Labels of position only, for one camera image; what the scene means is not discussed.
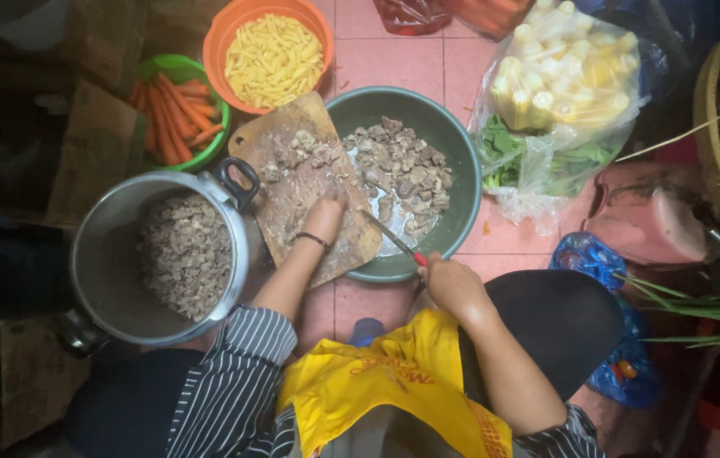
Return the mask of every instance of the person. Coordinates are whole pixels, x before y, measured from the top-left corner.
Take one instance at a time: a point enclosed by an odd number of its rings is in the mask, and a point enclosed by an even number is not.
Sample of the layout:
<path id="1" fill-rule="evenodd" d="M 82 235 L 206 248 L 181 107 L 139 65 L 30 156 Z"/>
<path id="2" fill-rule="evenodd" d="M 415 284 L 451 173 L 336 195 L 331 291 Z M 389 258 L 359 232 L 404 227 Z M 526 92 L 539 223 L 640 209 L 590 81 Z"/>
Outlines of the person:
<path id="1" fill-rule="evenodd" d="M 301 299 L 346 202 L 334 191 L 314 202 L 284 263 L 251 306 L 233 308 L 208 336 L 206 353 L 154 349 L 93 376 L 64 419 L 70 446 L 86 458 L 301 456 L 302 419 L 292 404 L 275 415 L 274 403 L 296 346 Z M 458 332 L 464 395 L 509 426 L 514 456 L 604 456 L 589 418 L 565 401 L 620 341 L 622 313 L 606 288 L 575 271 L 517 271 L 483 284 L 467 265 L 437 253 L 419 275 L 436 307 L 455 318 L 447 322 Z M 364 418 L 379 414 L 375 408 Z M 340 448 L 335 438 L 321 456 L 460 455 L 437 434 L 407 439 L 424 423 L 397 425 L 390 414 L 376 445 L 355 440 Z M 397 435 L 405 439 L 388 440 Z"/>

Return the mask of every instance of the yellow bag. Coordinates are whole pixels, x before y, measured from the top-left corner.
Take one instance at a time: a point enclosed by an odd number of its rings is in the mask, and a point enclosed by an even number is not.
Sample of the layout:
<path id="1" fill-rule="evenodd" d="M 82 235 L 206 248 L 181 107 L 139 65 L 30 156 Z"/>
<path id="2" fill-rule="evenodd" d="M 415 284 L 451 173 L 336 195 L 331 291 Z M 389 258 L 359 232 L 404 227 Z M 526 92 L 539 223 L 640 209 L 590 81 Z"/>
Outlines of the yellow bag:
<path id="1" fill-rule="evenodd" d="M 295 406 L 304 458 L 386 404 L 430 425 L 466 457 L 512 457 L 507 424 L 464 395 L 457 326 L 446 313 L 422 310 L 370 347 L 322 340 L 290 365 L 278 410 Z"/>

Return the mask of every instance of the orange bowl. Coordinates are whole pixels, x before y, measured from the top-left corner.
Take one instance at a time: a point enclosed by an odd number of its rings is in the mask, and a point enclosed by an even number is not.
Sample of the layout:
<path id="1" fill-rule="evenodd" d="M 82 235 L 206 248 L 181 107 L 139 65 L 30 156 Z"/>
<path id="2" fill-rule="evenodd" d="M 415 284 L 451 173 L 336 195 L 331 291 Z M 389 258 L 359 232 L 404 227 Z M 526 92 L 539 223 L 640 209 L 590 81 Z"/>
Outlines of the orange bowl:
<path id="1" fill-rule="evenodd" d="M 308 0 L 234 0 L 225 6 L 212 20 L 210 31 L 204 38 L 202 59 L 204 71 L 216 93 L 234 109 L 253 114 L 265 114 L 273 108 L 257 109 L 250 107 L 236 97 L 230 83 L 224 77 L 224 66 L 227 62 L 227 49 L 235 39 L 235 31 L 251 20 L 263 17 L 266 13 L 286 16 L 301 22 L 320 41 L 324 47 L 324 69 L 313 90 L 320 86 L 324 74 L 332 62 L 334 42 L 332 30 L 324 15 Z"/>

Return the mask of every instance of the wooden cutting board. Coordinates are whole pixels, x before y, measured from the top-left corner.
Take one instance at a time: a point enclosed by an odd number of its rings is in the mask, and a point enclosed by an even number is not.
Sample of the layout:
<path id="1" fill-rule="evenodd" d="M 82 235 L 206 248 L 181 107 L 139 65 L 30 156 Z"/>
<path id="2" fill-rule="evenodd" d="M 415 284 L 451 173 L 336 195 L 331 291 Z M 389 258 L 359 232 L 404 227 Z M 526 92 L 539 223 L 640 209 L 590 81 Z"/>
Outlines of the wooden cutting board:
<path id="1" fill-rule="evenodd" d="M 306 130 L 316 142 L 328 143 L 341 152 L 340 157 L 314 169 L 304 161 L 294 170 L 287 169 L 279 182 L 266 182 L 262 167 L 271 160 L 277 142 L 287 145 L 298 130 Z M 343 228 L 332 249 L 315 271 L 310 287 L 342 276 L 368 263 L 383 243 L 383 236 L 359 211 L 371 212 L 371 205 L 357 183 L 349 156 L 343 149 L 324 100 L 317 92 L 298 99 L 255 119 L 236 130 L 227 147 L 230 155 L 247 161 L 261 178 L 262 190 L 253 199 L 256 219 L 276 265 L 286 259 L 292 247 L 284 239 L 295 231 L 297 220 L 329 187 L 349 194 L 349 207 Z"/>

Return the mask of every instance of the green bowl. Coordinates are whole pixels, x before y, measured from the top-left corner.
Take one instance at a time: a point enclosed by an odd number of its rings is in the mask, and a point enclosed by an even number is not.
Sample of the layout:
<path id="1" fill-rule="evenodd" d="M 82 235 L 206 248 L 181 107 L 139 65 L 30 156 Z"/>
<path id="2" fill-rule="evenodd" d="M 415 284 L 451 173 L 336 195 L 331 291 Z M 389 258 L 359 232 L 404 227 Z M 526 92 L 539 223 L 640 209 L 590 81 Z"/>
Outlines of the green bowl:
<path id="1" fill-rule="evenodd" d="M 380 117 L 401 120 L 425 140 L 445 153 L 453 171 L 454 185 L 448 191 L 450 209 L 440 215 L 436 226 L 414 247 L 428 255 L 442 253 L 445 259 L 456 253 L 476 221 L 481 203 L 481 169 L 476 149 L 467 130 L 456 117 L 427 97 L 399 87 L 372 86 L 351 90 L 326 104 L 337 134 L 343 138 L 358 127 L 380 123 Z M 346 276 L 372 283 L 402 281 L 416 274 L 416 263 L 405 254 L 375 257 Z"/>
<path id="2" fill-rule="evenodd" d="M 185 81 L 198 78 L 210 86 L 210 80 L 207 78 L 207 74 L 204 73 L 204 66 L 185 56 L 160 54 L 159 56 L 151 57 L 140 63 L 139 76 L 141 80 L 151 81 L 151 79 L 156 76 L 156 72 L 164 73 L 165 76 L 175 84 L 182 84 Z M 216 109 L 222 113 L 222 126 L 224 126 L 224 129 L 213 138 L 210 146 L 204 151 L 194 153 L 193 159 L 188 162 L 182 162 L 182 164 L 171 167 L 164 167 L 155 164 L 151 160 L 151 156 L 146 155 L 142 161 L 142 167 L 145 171 L 171 170 L 174 172 L 193 173 L 204 167 L 205 164 L 210 162 L 218 154 L 224 146 L 227 133 L 230 131 L 230 106 L 227 105 L 224 99 L 216 94 L 212 86 L 210 86 L 210 91 L 210 97 L 215 102 Z"/>

